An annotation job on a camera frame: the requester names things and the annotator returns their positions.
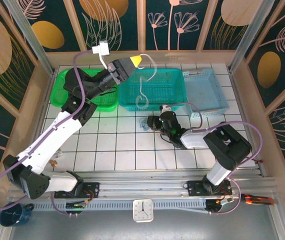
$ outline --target metal post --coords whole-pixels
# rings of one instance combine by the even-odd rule
[[[34,53],[38,57],[40,63],[49,75],[53,75],[53,68],[47,58],[44,48],[40,45],[32,27],[25,17],[23,11],[15,0],[3,0],[4,4],[8,8],[13,19],[17,23],[18,27],[26,37]]]
[[[246,32],[244,33],[236,52],[231,60],[230,66],[229,66],[229,72],[233,74],[240,62],[242,61],[243,57],[245,56],[245,53],[247,52],[249,46],[251,45],[252,41],[254,40],[256,34],[258,33],[259,29],[263,25],[265,18],[267,17],[268,13],[272,9],[272,6],[274,4],[275,0],[263,0],[261,1],[261,4],[253,17],[251,23],[246,29]]]

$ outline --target plastic basket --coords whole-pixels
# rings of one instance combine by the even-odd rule
[[[101,71],[101,69],[81,69],[90,76],[95,76]],[[55,107],[61,108],[68,99],[68,92],[64,89],[65,77],[69,69],[63,70],[58,74],[56,82],[51,91],[50,102]],[[119,88],[116,85],[116,91],[103,96],[98,96],[92,102],[96,104],[97,111],[99,112],[112,112],[118,105],[118,91]]]
[[[119,86],[119,104],[128,111],[159,111],[162,104],[178,104],[186,102],[186,88],[183,73],[180,69],[157,69],[156,75],[149,79],[154,69],[137,69],[134,74]],[[141,89],[148,98],[149,105],[146,109],[136,106],[136,98],[140,96],[140,77],[143,77]],[[139,106],[144,106],[146,100],[139,101]],[[180,106],[172,107],[175,111]]]
[[[186,71],[183,73],[183,77],[188,102],[199,108],[203,117],[223,115],[229,108],[222,87],[211,68],[204,69],[200,74],[194,75],[189,75],[189,72]],[[196,109],[190,105],[186,105],[186,108],[191,119],[199,118]]]

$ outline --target teal basket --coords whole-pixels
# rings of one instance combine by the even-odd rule
[[[183,73],[180,69],[165,68],[157,69],[137,69],[134,74],[119,86],[119,104],[128,111],[159,111],[160,105],[179,104],[187,101],[186,87]],[[136,106],[136,98],[140,96],[140,77],[143,77],[141,91],[148,98],[149,105],[145,109]],[[146,100],[140,100],[138,105],[145,106]],[[177,110],[181,105],[171,109]]]

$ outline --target clock face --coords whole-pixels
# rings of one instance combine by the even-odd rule
[[[132,211],[133,220],[137,223],[147,223],[154,219],[154,206],[150,199],[134,200]]]

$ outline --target blue mug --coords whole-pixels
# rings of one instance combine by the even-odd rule
[[[0,212],[0,224],[4,227],[15,227],[26,224],[32,215],[34,204],[22,206],[20,203]]]

